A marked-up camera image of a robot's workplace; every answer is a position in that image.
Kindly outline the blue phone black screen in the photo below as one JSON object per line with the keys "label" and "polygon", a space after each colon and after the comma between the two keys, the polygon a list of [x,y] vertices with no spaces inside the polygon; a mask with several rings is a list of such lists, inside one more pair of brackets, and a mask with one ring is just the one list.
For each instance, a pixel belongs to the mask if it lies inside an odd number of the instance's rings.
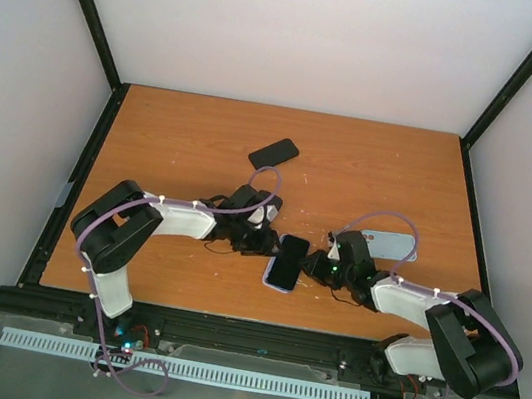
{"label": "blue phone black screen", "polygon": [[302,270],[301,263],[307,256],[310,245],[306,239],[289,234],[282,235],[279,251],[270,260],[262,282],[279,292],[292,292],[298,282]]}

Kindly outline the lavender phone case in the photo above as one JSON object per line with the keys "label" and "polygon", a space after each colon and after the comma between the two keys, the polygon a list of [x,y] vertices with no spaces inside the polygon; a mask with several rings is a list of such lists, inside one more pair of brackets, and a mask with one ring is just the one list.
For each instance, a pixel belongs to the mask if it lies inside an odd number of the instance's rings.
{"label": "lavender phone case", "polygon": [[263,273],[262,282],[279,292],[290,293],[296,287],[301,270],[293,260],[273,257]]}

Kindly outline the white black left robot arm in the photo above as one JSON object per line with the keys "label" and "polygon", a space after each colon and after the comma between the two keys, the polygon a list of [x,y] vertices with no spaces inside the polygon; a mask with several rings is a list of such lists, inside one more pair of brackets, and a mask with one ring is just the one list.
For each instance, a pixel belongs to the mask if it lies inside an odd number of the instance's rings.
{"label": "white black left robot arm", "polygon": [[183,201],[155,196],[124,180],[71,221],[77,252],[101,312],[98,327],[112,340],[133,327],[128,263],[152,236],[228,241],[242,255],[272,256],[280,249],[271,222],[283,200],[267,190],[241,185],[230,196]]}

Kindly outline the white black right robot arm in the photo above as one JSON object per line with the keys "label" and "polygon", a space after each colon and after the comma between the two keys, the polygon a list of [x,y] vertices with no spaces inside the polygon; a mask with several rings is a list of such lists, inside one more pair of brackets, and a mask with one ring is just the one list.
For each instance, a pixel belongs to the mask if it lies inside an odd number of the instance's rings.
{"label": "white black right robot arm", "polygon": [[383,342],[393,373],[443,381],[463,399],[516,381],[523,358],[483,292],[444,292],[378,270],[359,231],[333,233],[329,243],[329,251],[304,258],[306,275],[331,290],[346,289],[361,307],[429,332],[428,339],[397,335]]}

